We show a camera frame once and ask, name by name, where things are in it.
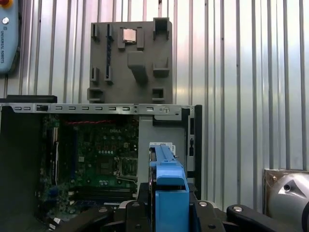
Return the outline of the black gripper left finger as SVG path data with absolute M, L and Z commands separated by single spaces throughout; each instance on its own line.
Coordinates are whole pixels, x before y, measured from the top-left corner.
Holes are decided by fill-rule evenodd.
M 61 232 L 150 232 L 148 184 L 141 183 L 138 198 L 117 209 L 93 207 L 60 225 Z

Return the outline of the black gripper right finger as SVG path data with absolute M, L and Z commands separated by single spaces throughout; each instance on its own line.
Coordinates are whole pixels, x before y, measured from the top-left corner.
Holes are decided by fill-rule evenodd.
M 198 200 L 197 188 L 189 186 L 189 231 L 191 232 L 302 232 L 247 206 L 234 204 L 224 212 L 209 201 Z

